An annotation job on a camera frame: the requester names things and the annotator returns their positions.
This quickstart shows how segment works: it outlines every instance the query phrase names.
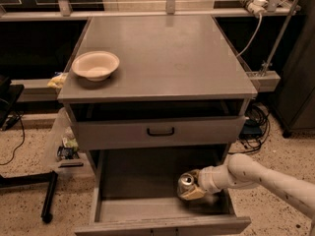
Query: robotic hand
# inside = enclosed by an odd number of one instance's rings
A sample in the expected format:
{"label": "robotic hand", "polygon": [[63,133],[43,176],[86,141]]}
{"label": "robotic hand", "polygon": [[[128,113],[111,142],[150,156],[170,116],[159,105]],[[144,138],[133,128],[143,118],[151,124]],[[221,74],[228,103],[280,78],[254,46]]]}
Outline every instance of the robotic hand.
{"label": "robotic hand", "polygon": [[181,175],[177,193],[195,200],[225,188],[244,189],[261,185],[312,219],[315,236],[315,185],[268,169],[245,154],[234,154],[227,163],[193,170]]}

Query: white bowl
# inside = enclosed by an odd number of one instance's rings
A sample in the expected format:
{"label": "white bowl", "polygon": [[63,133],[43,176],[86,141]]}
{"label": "white bowl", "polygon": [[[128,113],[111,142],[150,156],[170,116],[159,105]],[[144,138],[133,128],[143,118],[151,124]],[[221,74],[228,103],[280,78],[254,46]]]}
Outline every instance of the white bowl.
{"label": "white bowl", "polygon": [[72,63],[72,71],[92,82],[107,79],[119,66],[116,55],[106,51],[87,52],[77,57]]}

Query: drawer handle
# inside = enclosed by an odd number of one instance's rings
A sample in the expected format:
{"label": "drawer handle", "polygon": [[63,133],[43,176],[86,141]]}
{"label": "drawer handle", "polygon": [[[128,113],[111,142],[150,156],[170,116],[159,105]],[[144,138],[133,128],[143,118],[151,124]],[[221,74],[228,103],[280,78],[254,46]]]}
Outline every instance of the drawer handle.
{"label": "drawer handle", "polygon": [[148,134],[148,136],[150,136],[150,137],[170,137],[170,136],[172,136],[172,135],[175,134],[175,128],[172,127],[172,128],[171,128],[171,131],[170,131],[170,132],[167,132],[167,133],[155,133],[155,132],[152,132],[152,131],[150,130],[150,128],[148,128],[148,129],[147,129],[147,134]]}

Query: floor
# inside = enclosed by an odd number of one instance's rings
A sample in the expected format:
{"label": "floor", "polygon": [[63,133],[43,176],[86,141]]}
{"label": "floor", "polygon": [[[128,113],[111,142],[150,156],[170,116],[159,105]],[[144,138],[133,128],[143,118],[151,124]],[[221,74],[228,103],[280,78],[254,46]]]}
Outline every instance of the floor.
{"label": "floor", "polygon": [[[53,119],[45,120],[44,116],[35,121],[24,117],[25,143],[10,164],[0,166],[3,177],[50,171],[45,147]],[[315,183],[315,135],[299,133],[284,139],[277,120],[270,116],[270,121],[270,136],[253,158],[268,168]],[[21,126],[1,132],[0,137],[3,163],[22,140]],[[234,144],[231,149],[242,147]],[[47,184],[0,190],[0,235],[74,235],[76,227],[89,224],[94,180],[90,172],[73,176],[59,173],[49,224],[40,219]],[[229,192],[237,216],[249,216],[252,220],[241,236],[308,235],[310,220],[266,189]]]}

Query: closed drawer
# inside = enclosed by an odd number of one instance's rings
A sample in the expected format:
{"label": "closed drawer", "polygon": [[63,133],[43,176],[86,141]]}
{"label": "closed drawer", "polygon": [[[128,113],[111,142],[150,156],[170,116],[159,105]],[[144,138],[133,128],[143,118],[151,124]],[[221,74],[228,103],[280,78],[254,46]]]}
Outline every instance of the closed drawer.
{"label": "closed drawer", "polygon": [[235,142],[244,117],[183,118],[73,125],[82,149],[152,148]]}
{"label": "closed drawer", "polygon": [[108,149],[100,153],[90,225],[77,235],[210,236],[250,223],[234,214],[228,191],[183,202],[179,176],[217,165],[217,147]]}

